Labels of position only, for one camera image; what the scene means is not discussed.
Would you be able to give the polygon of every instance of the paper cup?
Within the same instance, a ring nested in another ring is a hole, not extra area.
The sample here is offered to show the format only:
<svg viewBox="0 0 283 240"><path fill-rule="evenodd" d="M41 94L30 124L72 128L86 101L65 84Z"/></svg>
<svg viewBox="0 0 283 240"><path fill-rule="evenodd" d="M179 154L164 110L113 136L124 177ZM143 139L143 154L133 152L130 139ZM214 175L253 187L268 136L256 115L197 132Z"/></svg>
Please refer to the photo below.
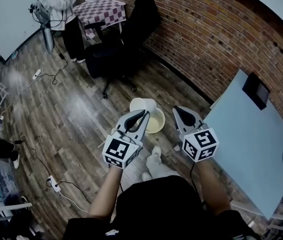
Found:
<svg viewBox="0 0 283 240"><path fill-rule="evenodd" d="M136 110L146 110L148 112L154 112L157 108L156 101L152 98L134 98L129 105L130 112Z"/></svg>
<svg viewBox="0 0 283 240"><path fill-rule="evenodd" d="M157 108L156 101L154 101L152 98L143 98L143 101L146 103L146 110L149 113L155 112Z"/></svg>

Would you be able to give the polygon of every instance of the table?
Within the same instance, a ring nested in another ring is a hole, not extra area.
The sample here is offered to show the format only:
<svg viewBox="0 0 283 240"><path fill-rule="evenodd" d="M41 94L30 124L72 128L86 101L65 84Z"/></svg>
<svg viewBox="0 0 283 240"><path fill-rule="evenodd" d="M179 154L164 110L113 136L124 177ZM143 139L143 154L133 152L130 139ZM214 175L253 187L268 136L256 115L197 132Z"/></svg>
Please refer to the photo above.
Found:
<svg viewBox="0 0 283 240"><path fill-rule="evenodd" d="M119 29L122 32L121 22L126 21L124 5L126 3L116 0L98 0L93 3L83 2L74 7L73 12L78 17L83 29L85 25L104 21L106 25L101 28L102 30L119 23ZM85 34L90 39L95 37L92 29L86 29Z"/></svg>
<svg viewBox="0 0 283 240"><path fill-rule="evenodd" d="M260 110L242 91L246 79L239 70L204 122L219 140L214 160L269 219L283 196L283 119L270 100Z"/></svg>

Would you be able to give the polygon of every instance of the white sneaker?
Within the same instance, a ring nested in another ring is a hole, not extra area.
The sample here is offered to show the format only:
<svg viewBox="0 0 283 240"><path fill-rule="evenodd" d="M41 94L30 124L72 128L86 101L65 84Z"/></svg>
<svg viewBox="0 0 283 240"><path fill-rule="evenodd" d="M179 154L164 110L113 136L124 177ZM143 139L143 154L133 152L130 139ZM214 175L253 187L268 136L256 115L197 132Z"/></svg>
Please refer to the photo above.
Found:
<svg viewBox="0 0 283 240"><path fill-rule="evenodd" d="M160 146L156 145L156 146L152 149L151 155L152 155L152 156L153 156L153 155L156 155L156 156L158 156L159 158L161 158L161 156L162 156L162 148L161 148Z"/></svg>
<svg viewBox="0 0 283 240"><path fill-rule="evenodd" d="M82 59L82 60L77 60L77 63L80 64L80 63L83 63L86 59Z"/></svg>
<svg viewBox="0 0 283 240"><path fill-rule="evenodd" d="M20 166L20 155L18 154L18 158L12 162L13 163L13 167L15 169L18 169L18 167Z"/></svg>
<svg viewBox="0 0 283 240"><path fill-rule="evenodd" d="M146 182L146 181L150 181L153 179L153 177L151 176L151 174L147 171L143 172L141 175L142 181Z"/></svg>

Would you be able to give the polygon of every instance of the red brick wall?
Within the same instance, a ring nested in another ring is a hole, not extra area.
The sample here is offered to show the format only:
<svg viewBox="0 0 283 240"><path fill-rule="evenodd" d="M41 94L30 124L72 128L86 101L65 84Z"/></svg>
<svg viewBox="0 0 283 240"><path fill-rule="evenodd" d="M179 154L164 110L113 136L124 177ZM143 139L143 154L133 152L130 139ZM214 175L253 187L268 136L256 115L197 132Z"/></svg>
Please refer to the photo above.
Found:
<svg viewBox="0 0 283 240"><path fill-rule="evenodd" d="M135 0L120 1L129 15ZM155 1L162 23L147 48L213 100L238 68L254 71L283 117L283 22L270 9L257 0Z"/></svg>

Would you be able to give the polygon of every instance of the black box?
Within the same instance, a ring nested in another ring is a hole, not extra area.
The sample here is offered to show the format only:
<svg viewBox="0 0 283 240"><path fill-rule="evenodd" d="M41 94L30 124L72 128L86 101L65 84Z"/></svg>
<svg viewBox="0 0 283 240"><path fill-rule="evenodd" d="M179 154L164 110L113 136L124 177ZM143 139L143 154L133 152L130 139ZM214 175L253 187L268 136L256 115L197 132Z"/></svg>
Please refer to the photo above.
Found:
<svg viewBox="0 0 283 240"><path fill-rule="evenodd" d="M266 108L270 90L255 73L250 73L242 90L251 98L260 110Z"/></svg>

